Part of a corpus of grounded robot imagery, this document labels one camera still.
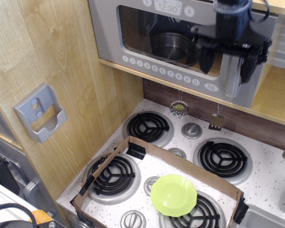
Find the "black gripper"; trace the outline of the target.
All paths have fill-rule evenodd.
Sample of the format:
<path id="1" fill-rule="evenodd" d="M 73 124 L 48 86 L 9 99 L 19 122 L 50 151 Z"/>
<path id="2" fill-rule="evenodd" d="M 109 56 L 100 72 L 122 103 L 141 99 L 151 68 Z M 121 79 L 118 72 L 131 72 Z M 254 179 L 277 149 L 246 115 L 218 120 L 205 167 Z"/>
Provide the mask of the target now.
<path id="1" fill-rule="evenodd" d="M 255 32 L 250 23 L 263 23 L 268 19 L 269 12 L 256 20 L 251 9 L 241 12 L 217 10 L 214 25 L 192 27 L 201 71 L 207 74 L 211 70 L 216 52 L 235 55 L 243 59 L 241 83 L 249 82 L 257 65 L 267 61 L 268 49 L 272 45 L 271 38 Z"/>

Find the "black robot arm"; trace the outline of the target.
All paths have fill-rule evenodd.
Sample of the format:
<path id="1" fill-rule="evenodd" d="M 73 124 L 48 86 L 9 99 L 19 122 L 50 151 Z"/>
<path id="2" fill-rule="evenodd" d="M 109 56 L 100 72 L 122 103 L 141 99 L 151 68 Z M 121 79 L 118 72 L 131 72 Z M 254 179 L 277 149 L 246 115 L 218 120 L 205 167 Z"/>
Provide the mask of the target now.
<path id="1" fill-rule="evenodd" d="M 196 57 L 200 69 L 208 73 L 214 63 L 214 54 L 227 53 L 243 58 L 240 77 L 241 83 L 247 83 L 257 65 L 267 61 L 271 38 L 256 33 L 250 22 L 262 23 L 270 15 L 256 20 L 252 13 L 250 0 L 215 0 L 216 23 L 213 26 L 195 26 L 194 34 Z"/>

